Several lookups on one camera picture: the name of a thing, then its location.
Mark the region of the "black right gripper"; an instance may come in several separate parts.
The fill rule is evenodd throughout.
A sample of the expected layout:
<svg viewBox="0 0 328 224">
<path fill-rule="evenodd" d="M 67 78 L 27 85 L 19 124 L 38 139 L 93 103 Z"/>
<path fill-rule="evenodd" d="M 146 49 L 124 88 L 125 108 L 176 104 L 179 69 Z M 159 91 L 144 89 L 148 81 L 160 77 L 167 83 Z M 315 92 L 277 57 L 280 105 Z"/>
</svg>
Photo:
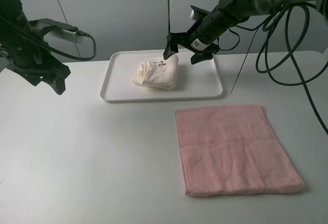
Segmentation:
<svg viewBox="0 0 328 224">
<path fill-rule="evenodd" d="M 220 51 L 214 42 L 240 21 L 241 9 L 215 8 L 201 22 L 195 22 L 187 32 L 169 33 L 163 58 L 167 60 L 178 53 L 178 46 L 181 45 L 194 53 L 190 59 L 192 65 L 212 60 Z"/>
</svg>

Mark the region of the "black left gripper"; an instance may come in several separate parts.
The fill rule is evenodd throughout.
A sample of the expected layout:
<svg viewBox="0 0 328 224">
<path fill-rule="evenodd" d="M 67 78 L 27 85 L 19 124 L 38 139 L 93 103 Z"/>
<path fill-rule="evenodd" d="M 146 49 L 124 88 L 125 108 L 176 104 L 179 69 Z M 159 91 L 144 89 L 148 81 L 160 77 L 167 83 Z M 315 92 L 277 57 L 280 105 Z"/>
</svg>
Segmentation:
<svg viewBox="0 0 328 224">
<path fill-rule="evenodd" d="M 34 46 L 20 37 L 2 36 L 1 45 L 8 53 L 9 70 L 20 75 L 33 86 L 44 82 L 56 94 L 64 93 L 65 79 L 70 75 L 70 69 L 48 50 Z"/>
</svg>

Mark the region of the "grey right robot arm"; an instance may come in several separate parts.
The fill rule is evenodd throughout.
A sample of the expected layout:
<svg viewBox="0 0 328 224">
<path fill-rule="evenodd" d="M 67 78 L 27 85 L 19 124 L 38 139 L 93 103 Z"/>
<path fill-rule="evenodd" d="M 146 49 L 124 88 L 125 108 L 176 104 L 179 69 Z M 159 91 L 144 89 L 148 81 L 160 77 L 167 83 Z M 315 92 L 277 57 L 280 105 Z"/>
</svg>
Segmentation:
<svg viewBox="0 0 328 224">
<path fill-rule="evenodd" d="M 272 15 L 284 5 L 301 5 L 314 1 L 315 9 L 327 17 L 327 0 L 219 0 L 212 11 L 192 7 L 194 24 L 187 32 L 169 33 L 163 53 L 168 59 L 178 53 L 178 46 L 192 51 L 191 64 L 211 60 L 219 47 L 214 44 L 222 34 L 251 16 Z"/>
</svg>

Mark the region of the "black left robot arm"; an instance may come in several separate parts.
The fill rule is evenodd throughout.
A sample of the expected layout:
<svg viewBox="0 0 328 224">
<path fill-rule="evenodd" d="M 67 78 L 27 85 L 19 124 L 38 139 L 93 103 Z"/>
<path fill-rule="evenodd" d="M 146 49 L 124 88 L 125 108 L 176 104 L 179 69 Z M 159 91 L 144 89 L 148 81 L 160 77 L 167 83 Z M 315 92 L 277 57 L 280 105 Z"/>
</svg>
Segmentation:
<svg viewBox="0 0 328 224">
<path fill-rule="evenodd" d="M 33 86 L 45 82 L 61 95 L 71 72 L 48 47 L 42 33 L 27 20 L 21 0 L 1 0 L 1 57 L 8 62 L 6 68 Z"/>
</svg>

